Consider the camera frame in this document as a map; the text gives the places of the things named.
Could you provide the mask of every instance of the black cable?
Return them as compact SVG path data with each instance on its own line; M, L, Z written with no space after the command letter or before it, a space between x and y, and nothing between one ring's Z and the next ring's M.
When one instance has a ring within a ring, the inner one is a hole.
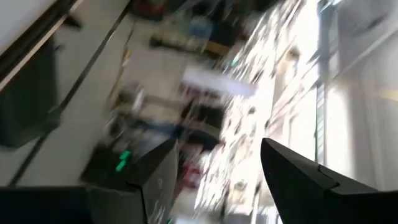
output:
M72 88L69 90L67 96L65 99L62 100L61 104L57 108L60 110L60 114L65 110L65 108L68 106L69 102L72 100L73 96L79 89L80 85L83 83L85 78L87 77L88 73L90 72L91 68L93 67L94 63L97 61L98 57L104 50L106 44L109 42L109 40L112 38L113 34L115 33L116 29L119 27L120 23L124 19L124 17L127 15L127 13L130 10L130 3L123 9L122 13L119 15L118 19L116 22L113 24L112 28L108 31L106 34L105 38L103 39L102 43L99 45L93 56L91 56L90 61L87 63L86 67L83 69L83 71L80 73L79 77L77 78L76 82L73 84ZM24 175L25 171L29 167L30 163L33 161L34 157L37 155L37 153L40 151L40 148L42 147L44 141L47 139L49 134L51 133L48 132L47 134L44 134L42 137L39 138L39 140L36 142L28 156L25 158L23 161L22 165L18 168L16 174L14 177L11 179L10 183L8 184L8 187L15 187L18 183L18 181L21 179L21 177Z

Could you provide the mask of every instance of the cable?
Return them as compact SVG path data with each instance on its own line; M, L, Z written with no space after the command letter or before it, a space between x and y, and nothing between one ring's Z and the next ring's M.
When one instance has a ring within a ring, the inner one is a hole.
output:
M93 67L94 63L97 61L98 57L104 50L106 44L109 42L109 40L112 38L113 34L115 33L116 29L119 27L120 23L124 19L124 17L127 15L128 11L130 10L130 3L127 4L127 6L123 9L122 13L116 19L116 22L113 24L112 28L108 31L106 34L105 38L103 39L102 43L99 45L93 56L91 57L90 61L87 63L86 67L83 69L83 71L80 73L79 77L77 78L76 82L73 84L72 88L69 90L67 96L57 110L60 111L60 114L65 110L65 108L68 106L69 102L72 100L73 96L79 89L80 85L83 83L85 78L87 77L88 73L90 72L91 68ZM21 177L24 175L25 171L29 167L30 163L33 161L37 153L40 151L40 148L42 147L43 143L49 136L51 131L49 131L47 134L44 134L42 137L39 138L39 140L35 143L34 147L28 154L28 156L25 158L23 161L22 165L18 168L16 174L14 177L11 179L10 183L8 184L8 187L15 187L18 183L18 181L21 179Z

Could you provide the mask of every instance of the green led indicator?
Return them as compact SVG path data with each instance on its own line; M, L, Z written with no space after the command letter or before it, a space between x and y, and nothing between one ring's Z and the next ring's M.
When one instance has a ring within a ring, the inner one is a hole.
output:
M116 167L116 172L122 171L123 167L126 165L127 156L129 156L129 155L130 155L130 151L126 151L119 156L119 159L121 161L120 161L119 165Z

